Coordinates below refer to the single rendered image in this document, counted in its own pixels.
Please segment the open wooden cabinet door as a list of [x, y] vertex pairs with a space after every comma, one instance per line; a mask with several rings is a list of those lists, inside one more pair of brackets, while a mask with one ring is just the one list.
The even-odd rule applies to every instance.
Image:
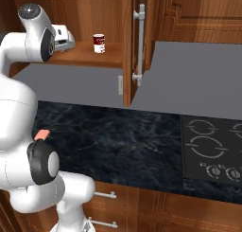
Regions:
[[135, 10], [135, 0], [122, 0], [122, 67], [123, 67], [123, 105], [130, 106], [137, 86], [132, 80], [134, 67], [134, 27], [133, 11]]

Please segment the grey hob knob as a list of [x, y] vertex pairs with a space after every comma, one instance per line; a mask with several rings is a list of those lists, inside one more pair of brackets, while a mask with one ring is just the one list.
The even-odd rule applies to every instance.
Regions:
[[235, 168], [230, 169], [231, 176], [235, 179], [238, 179], [241, 174], [239, 171], [237, 171]]
[[212, 177], [218, 178], [218, 176], [220, 175], [220, 170], [216, 166], [211, 166], [209, 168], [209, 173]]

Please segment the wooden base cupboard door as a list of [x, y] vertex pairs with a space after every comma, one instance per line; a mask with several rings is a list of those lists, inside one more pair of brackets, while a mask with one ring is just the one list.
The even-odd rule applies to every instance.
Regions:
[[242, 205], [139, 189], [138, 232], [242, 232]]

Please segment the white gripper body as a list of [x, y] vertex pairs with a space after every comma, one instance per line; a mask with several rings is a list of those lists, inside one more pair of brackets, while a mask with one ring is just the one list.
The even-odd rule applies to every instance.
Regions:
[[73, 34], [65, 25], [61, 25], [59, 27], [59, 37], [59, 45], [61, 51], [67, 51], [76, 46], [76, 41]]

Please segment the red and white can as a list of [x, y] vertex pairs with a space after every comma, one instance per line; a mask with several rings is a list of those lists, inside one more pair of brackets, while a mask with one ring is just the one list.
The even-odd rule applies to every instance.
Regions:
[[101, 33], [94, 34], [94, 51], [95, 53], [104, 53], [105, 52], [105, 36]]

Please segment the black hob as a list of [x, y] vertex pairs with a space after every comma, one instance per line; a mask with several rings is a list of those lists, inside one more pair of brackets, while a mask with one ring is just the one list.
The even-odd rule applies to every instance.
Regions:
[[[181, 116], [181, 142], [186, 178], [242, 186], [242, 120]], [[210, 175], [211, 166], [220, 170], [218, 178]]]

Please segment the salmon pink block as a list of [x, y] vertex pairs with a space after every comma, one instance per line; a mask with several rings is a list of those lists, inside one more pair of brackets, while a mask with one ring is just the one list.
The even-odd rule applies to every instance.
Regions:
[[46, 140], [49, 136], [50, 132], [48, 130], [39, 130], [38, 133], [35, 135], [34, 140], [37, 141], [39, 139]]

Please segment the closed wooden cabinet door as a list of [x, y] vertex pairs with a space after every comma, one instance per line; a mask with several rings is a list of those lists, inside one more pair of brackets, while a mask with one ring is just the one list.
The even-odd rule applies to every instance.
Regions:
[[146, 68], [156, 42], [242, 45], [242, 0], [147, 0]]

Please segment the open wooden wall cabinet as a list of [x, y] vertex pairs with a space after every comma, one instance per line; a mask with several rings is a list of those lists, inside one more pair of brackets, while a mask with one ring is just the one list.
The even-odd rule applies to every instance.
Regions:
[[[76, 40], [76, 47], [56, 52], [51, 64], [121, 67], [122, 0], [15, 0], [40, 5], [52, 23], [65, 25]], [[105, 52], [95, 53], [94, 34], [105, 36]]]

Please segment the wooden drawer front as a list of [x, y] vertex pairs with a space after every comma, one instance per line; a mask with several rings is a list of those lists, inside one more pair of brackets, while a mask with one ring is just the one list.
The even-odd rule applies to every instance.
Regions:
[[84, 207], [86, 217], [102, 223], [116, 222], [117, 227], [95, 224], [96, 232], [137, 232], [138, 215], [127, 209], [115, 208], [109, 211], [104, 208]]
[[95, 181], [95, 191], [106, 193], [108, 197], [95, 195], [89, 203], [83, 206], [87, 214], [91, 214], [94, 210], [121, 214], [138, 210], [138, 188]]

